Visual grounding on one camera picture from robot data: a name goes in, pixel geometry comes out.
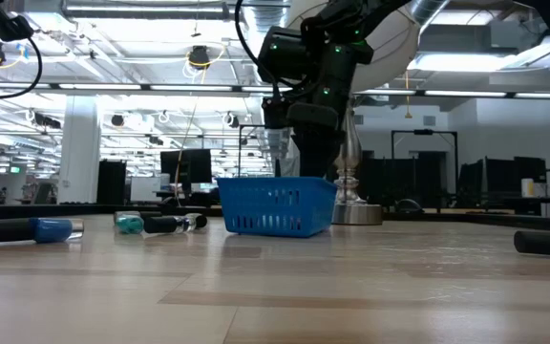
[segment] silver metal stand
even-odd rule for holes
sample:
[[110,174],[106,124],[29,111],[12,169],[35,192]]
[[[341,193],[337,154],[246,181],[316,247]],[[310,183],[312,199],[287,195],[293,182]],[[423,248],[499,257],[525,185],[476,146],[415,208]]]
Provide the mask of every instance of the silver metal stand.
[[343,130],[347,133],[346,139],[341,145],[339,157],[334,162],[340,177],[335,182],[339,190],[336,194],[332,223],[348,226],[382,225],[383,209],[381,205],[367,204],[358,196],[356,191],[359,181],[353,176],[356,167],[362,160],[362,145],[355,130],[352,102],[353,100],[349,104],[343,119]]

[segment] black cable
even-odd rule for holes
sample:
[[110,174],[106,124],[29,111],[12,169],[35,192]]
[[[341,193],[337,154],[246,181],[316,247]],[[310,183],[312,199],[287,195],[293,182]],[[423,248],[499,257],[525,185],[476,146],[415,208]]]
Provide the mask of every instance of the black cable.
[[33,39],[32,38],[27,38],[27,39],[29,40],[29,43],[31,43],[33,49],[35,50],[35,54],[37,55],[37,75],[35,76],[35,80],[25,90],[23,90],[21,92],[18,92],[18,93],[15,93],[15,94],[11,94],[11,95],[0,96],[0,99],[10,99],[10,98],[13,98],[13,97],[20,97],[20,96],[25,95],[25,94],[33,91],[35,89],[35,87],[37,86],[37,84],[39,83],[39,80],[41,80],[41,78],[42,78],[42,72],[44,70],[44,65],[43,65],[43,61],[42,61],[42,54],[39,52],[39,49],[37,48],[37,45],[35,44],[35,42],[33,42]]
[[245,53],[249,56],[252,62],[254,62],[254,64],[258,67],[258,69],[263,71],[264,74],[266,74],[266,76],[268,77],[268,81],[273,84],[273,96],[275,96],[275,98],[279,98],[280,93],[279,93],[279,86],[277,85],[277,78],[275,78],[275,76],[273,76],[273,74],[267,68],[264,67],[264,65],[258,60],[258,58],[256,58],[254,53],[252,53],[251,49],[249,49],[249,46],[245,41],[245,37],[243,37],[243,32],[241,30],[242,5],[243,5],[243,0],[237,0],[237,4],[235,5],[235,29],[237,31],[237,36],[241,41],[241,45],[243,46]]
[[527,25],[525,24],[525,22],[519,22],[519,25],[524,28],[527,32],[531,33],[531,34],[534,34],[536,36],[540,36],[543,34],[543,32],[533,32],[530,30],[530,28],[527,27]]

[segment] metal frame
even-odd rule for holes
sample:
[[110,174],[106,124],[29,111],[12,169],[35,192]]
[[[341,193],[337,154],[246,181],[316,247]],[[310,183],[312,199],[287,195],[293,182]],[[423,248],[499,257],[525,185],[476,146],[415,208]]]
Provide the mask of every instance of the metal frame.
[[439,135],[451,135],[454,137],[454,149],[455,149],[455,194],[457,194],[457,187],[459,183],[459,149],[457,146],[457,131],[437,131],[437,130],[392,130],[391,131],[391,163],[392,166],[396,165],[396,146],[395,136],[396,134],[413,134],[415,136],[433,136]]

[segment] blue cylinder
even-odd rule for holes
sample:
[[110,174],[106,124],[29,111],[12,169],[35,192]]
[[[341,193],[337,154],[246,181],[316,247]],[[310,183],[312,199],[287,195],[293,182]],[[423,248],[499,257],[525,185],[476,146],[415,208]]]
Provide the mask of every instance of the blue cylinder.
[[69,219],[31,219],[31,225],[35,230],[34,241],[37,244],[62,243],[72,234],[84,232],[83,224],[76,224]]

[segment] ceiling pipe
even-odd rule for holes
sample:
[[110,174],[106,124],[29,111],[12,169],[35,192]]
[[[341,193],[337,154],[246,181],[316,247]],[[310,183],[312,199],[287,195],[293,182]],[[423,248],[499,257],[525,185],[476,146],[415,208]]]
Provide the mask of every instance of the ceiling pipe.
[[451,0],[413,0],[409,4],[412,17],[421,25],[419,34],[423,33],[436,16],[445,9]]

